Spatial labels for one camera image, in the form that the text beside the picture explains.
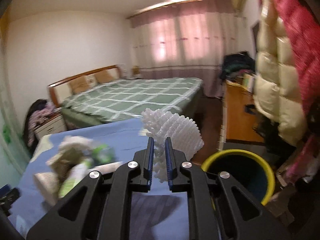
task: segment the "red blanket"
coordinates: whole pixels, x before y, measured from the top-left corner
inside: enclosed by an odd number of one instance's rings
[[[302,107],[305,114],[320,96],[320,26],[307,8],[298,0],[274,0],[279,16],[292,46],[293,58],[299,76]],[[295,182],[304,176],[312,154],[318,150],[315,137],[311,136],[286,177]]]

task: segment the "green plaid bedsheet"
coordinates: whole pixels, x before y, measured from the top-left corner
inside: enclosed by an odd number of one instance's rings
[[[72,95],[62,105],[103,122],[142,117],[146,108],[180,114],[201,84],[199,78],[120,79]]]

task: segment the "wooden desk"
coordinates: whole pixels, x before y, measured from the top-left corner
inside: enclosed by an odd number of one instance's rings
[[[256,123],[256,116],[244,111],[245,105],[253,103],[252,94],[241,87],[226,84],[224,97],[226,141],[263,143],[263,138],[252,129]]]

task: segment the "nightstand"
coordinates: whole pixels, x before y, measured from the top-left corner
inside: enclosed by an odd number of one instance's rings
[[[62,115],[60,113],[57,113],[51,116],[43,124],[38,125],[35,128],[35,134],[38,140],[40,140],[44,135],[64,132],[66,130],[67,130],[67,127],[64,123]]]

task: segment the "blue bedsheet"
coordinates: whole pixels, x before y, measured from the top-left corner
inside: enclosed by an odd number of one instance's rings
[[[81,135],[107,143],[115,149],[118,161],[126,163],[133,159],[136,151],[147,147],[148,137],[139,135],[141,128],[141,120],[133,118],[51,135],[53,148],[29,163],[21,178],[18,185],[21,197],[12,205],[10,221],[25,235],[49,210],[32,176],[50,171],[45,162],[57,153],[66,135]],[[142,239],[189,239],[186,193],[171,193],[168,184],[160,183],[156,178],[152,180],[149,193],[133,193],[130,240]]]

